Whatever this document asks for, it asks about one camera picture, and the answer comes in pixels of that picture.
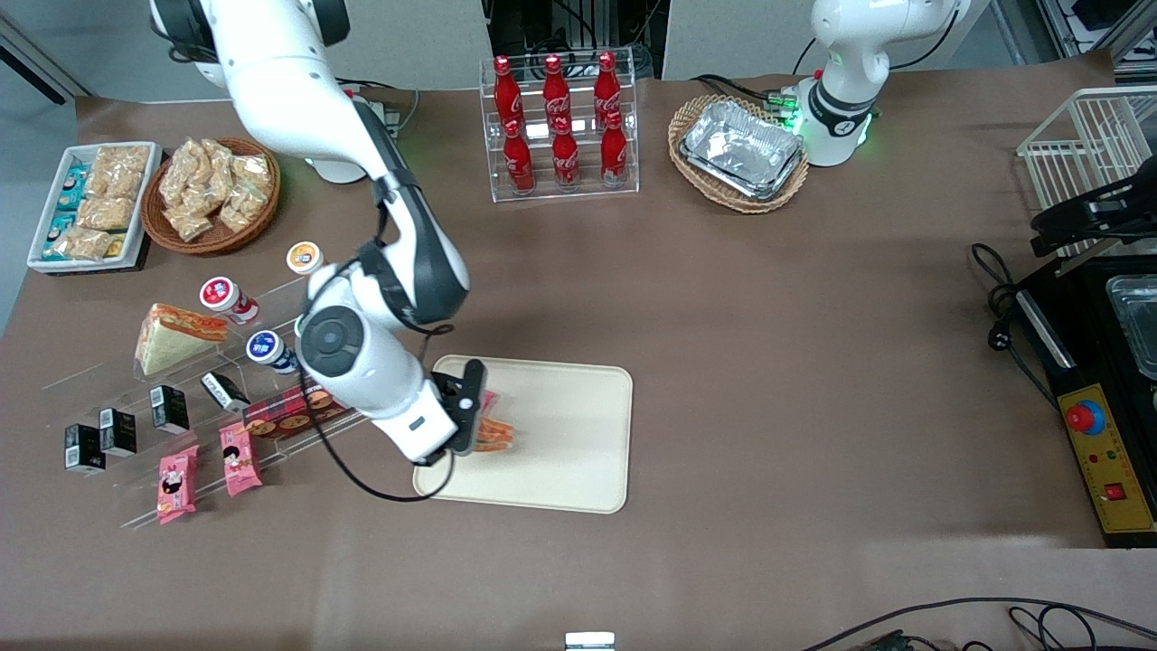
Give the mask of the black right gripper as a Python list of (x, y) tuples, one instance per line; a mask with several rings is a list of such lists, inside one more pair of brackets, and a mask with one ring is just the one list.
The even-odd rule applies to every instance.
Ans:
[(458, 457), (474, 453), (486, 395), (487, 367), (479, 358), (467, 358), (458, 376), (433, 372), (432, 379), (439, 389), (439, 399), (447, 416), (457, 426), (445, 449)]

